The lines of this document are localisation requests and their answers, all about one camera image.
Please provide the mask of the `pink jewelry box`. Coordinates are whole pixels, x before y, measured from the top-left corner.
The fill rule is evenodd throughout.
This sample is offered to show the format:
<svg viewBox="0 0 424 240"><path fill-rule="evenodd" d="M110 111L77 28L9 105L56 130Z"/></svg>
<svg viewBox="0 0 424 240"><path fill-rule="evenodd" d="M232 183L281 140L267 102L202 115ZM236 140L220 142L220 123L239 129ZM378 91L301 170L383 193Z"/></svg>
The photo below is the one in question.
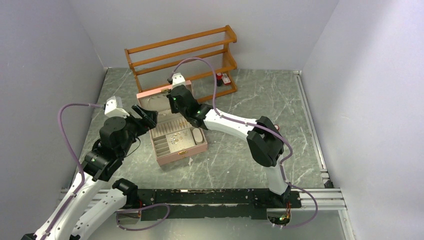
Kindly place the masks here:
<svg viewBox="0 0 424 240"><path fill-rule="evenodd" d="M208 142L204 131L203 143L195 144L193 127L180 113L172 113L168 91L171 86L162 86L143 91L136 95L141 108L157 111L157 126L149 131L150 139L159 166L191 157L208 150Z"/></svg>

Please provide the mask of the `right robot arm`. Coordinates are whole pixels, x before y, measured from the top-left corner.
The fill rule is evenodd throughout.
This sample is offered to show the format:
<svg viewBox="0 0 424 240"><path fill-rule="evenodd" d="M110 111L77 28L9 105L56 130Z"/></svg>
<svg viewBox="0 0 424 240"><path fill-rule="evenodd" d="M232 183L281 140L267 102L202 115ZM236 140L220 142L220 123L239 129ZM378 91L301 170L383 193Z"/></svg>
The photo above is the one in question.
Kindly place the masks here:
<svg viewBox="0 0 424 240"><path fill-rule="evenodd" d="M250 119L231 115L209 104L200 104L184 85L168 91L171 111L180 113L192 126L219 131L246 141L253 160L265 170L270 202L282 207L289 200L291 186L287 182L283 161L288 159L284 146L288 143L272 121L265 116Z"/></svg>

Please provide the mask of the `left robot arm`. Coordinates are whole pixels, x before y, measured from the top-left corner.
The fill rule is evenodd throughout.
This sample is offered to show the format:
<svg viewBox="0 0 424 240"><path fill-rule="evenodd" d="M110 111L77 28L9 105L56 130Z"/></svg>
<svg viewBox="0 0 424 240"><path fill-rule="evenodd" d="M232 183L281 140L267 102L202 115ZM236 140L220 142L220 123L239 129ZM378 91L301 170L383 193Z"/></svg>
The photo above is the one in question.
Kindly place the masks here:
<svg viewBox="0 0 424 240"><path fill-rule="evenodd" d="M110 103L103 106L109 117L92 150L77 164L79 175L47 221L34 233L24 234L22 239L86 240L119 209L141 207L138 186L124 178L115 181L100 202L88 207L123 164L132 144L157 126L157 111L138 105L131 108L139 117Z"/></svg>

